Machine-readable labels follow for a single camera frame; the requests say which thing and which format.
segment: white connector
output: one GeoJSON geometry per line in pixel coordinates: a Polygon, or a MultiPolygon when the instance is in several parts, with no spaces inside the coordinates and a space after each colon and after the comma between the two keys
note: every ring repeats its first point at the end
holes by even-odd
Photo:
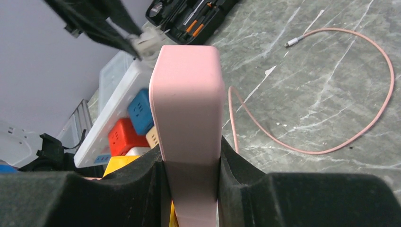
{"type": "Polygon", "coordinates": [[[303,36],[300,36],[300,37],[297,37],[297,38],[293,38],[290,41],[286,42],[286,44],[284,44],[284,47],[289,48],[289,47],[295,45],[296,43],[298,43],[299,41],[301,41],[303,39],[304,39],[303,36]]]}
{"type": "Polygon", "coordinates": [[[128,153],[125,154],[125,156],[141,156],[141,155],[144,155],[148,151],[150,151],[150,148],[134,147],[134,148],[131,148],[130,151],[128,151],[128,153]]]}
{"type": "Polygon", "coordinates": [[[139,37],[136,35],[128,36],[142,61],[151,68],[155,67],[166,32],[162,33],[157,27],[146,27],[139,37]]]}

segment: marble surface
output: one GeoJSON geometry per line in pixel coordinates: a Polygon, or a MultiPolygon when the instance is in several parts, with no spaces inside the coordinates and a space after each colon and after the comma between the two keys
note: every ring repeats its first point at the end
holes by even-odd
{"type": "MultiPolygon", "coordinates": [[[[389,88],[384,58],[352,35],[320,33],[290,49],[305,31],[340,27],[375,40],[401,76],[401,0],[242,0],[208,44],[221,54],[224,81],[235,86],[260,123],[305,150],[337,146],[377,114],[389,88]],[[266,77],[265,71],[272,69],[266,77]]],[[[96,108],[96,96],[91,109],[96,108]]],[[[234,98],[235,109],[239,102],[234,98]]],[[[268,172],[374,174],[401,201],[401,90],[378,123],[351,145],[328,155],[304,155],[276,144],[240,108],[235,114],[241,155],[268,172]]],[[[233,145],[225,106],[223,135],[233,145]]]]}

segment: yellow object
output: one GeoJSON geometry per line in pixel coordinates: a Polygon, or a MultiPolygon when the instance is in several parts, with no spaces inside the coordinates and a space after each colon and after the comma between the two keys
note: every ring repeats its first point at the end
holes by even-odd
{"type": "Polygon", "coordinates": [[[107,164],[107,168],[105,170],[105,174],[103,177],[109,173],[112,173],[118,169],[123,168],[124,166],[128,165],[129,163],[133,162],[135,159],[139,158],[140,156],[114,156],[110,159],[109,164],[107,164]]]}
{"type": "Polygon", "coordinates": [[[179,227],[177,216],[175,215],[174,204],[171,202],[171,212],[170,212],[170,225],[169,227],[179,227]]]}
{"type": "Polygon", "coordinates": [[[153,126],[153,128],[147,132],[146,140],[148,141],[150,148],[154,148],[157,146],[157,144],[159,144],[159,136],[157,135],[156,126],[153,126]]]}

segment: blue plug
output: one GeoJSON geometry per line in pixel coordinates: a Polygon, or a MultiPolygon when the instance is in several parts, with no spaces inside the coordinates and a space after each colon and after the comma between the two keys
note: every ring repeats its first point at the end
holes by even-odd
{"type": "Polygon", "coordinates": [[[0,165],[0,174],[12,174],[17,173],[18,171],[9,165],[0,165]]]}
{"type": "Polygon", "coordinates": [[[111,155],[99,155],[97,156],[96,160],[93,162],[93,164],[99,164],[99,163],[108,163],[109,159],[111,158],[111,155]]]}
{"type": "Polygon", "coordinates": [[[153,123],[149,102],[149,90],[147,88],[139,91],[134,100],[128,105],[128,115],[130,116],[136,133],[140,136],[145,136],[155,125],[153,123]]]}

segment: white power strip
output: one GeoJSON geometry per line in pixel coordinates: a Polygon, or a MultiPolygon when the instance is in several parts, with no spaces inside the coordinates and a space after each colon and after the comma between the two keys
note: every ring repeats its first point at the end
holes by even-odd
{"type": "Polygon", "coordinates": [[[43,140],[39,133],[25,131],[0,120],[0,160],[21,168],[38,158],[43,140]]]}
{"type": "Polygon", "coordinates": [[[110,160],[108,134],[116,122],[128,117],[127,107],[136,94],[149,88],[152,69],[135,60],[113,92],[95,124],[74,156],[75,166],[84,168],[107,164],[110,160]]]}

